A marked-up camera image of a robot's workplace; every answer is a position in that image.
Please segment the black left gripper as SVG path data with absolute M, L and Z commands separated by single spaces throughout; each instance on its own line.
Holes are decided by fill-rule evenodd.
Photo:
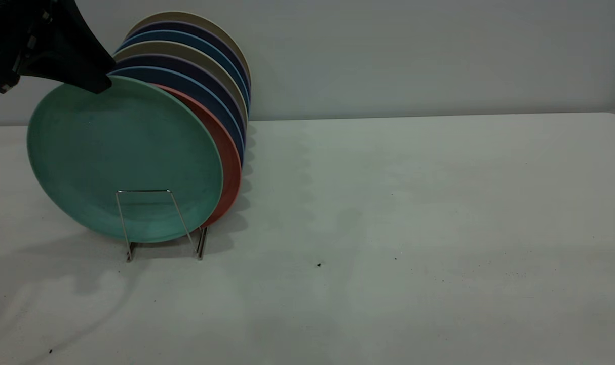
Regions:
M 0 1 L 0 93 L 21 76 L 60 81 L 92 93 L 111 87 L 116 63 L 74 1 Z

